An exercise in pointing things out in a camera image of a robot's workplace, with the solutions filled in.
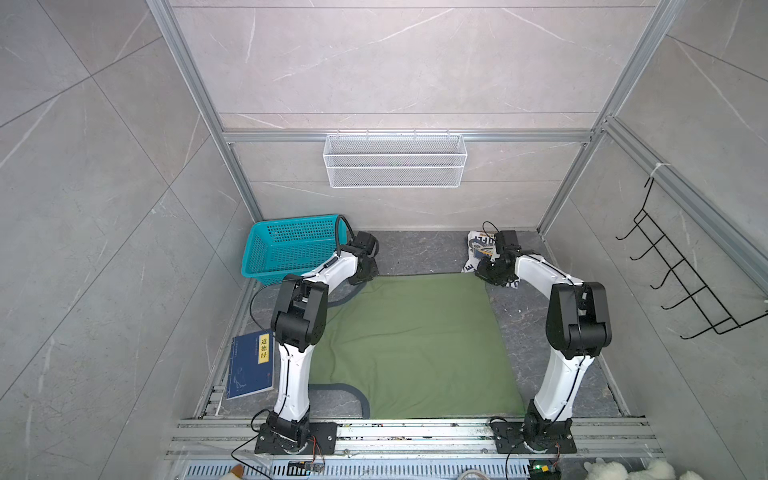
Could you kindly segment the white tank top navy trim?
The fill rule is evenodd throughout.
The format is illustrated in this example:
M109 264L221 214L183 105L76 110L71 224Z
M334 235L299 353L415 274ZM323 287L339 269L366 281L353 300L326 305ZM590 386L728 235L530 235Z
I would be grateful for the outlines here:
M494 286L518 288L519 280L514 274L513 263L503 263L499 269L495 268L499 254L493 236L480 231L470 231L467 234L467 256L467 261L461 269L462 273L472 273Z

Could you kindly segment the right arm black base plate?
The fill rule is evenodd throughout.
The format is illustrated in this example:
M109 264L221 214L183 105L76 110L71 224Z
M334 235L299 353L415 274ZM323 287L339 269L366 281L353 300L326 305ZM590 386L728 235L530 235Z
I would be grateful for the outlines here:
M575 454L577 447L571 432L572 420L526 424L492 420L489 427L500 454Z

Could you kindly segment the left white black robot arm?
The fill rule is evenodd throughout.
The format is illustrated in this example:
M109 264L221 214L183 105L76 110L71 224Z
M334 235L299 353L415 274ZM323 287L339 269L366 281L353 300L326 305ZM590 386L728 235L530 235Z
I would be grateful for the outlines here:
M324 334L329 296L342 283L364 284L378 274L379 241L360 231L316 268L287 275L280 286L271 329L280 354L278 398L266 418L269 431L288 450L310 439L309 376L315 346Z

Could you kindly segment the green camouflage tank top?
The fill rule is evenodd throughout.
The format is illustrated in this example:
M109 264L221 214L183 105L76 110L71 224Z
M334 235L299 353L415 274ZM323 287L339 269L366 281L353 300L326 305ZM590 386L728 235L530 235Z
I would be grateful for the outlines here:
M377 277L330 308L309 383L354 392L371 419L526 410L486 284L465 273Z

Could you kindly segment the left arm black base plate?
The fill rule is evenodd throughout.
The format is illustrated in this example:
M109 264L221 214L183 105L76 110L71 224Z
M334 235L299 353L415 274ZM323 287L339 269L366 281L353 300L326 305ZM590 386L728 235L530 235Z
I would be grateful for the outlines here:
M259 428L253 451L271 455L331 455L335 451L338 427L333 422L310 422L290 427L264 423Z

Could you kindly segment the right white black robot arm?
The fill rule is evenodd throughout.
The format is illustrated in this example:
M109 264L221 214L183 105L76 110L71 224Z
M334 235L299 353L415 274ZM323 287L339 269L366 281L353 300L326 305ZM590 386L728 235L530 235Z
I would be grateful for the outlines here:
M521 445L544 453L570 435L573 405L583 378L612 340L605 287L574 277L526 250L513 230L494 234L495 252L475 275L497 286L524 281L548 299L545 336L550 356L541 387L529 403Z

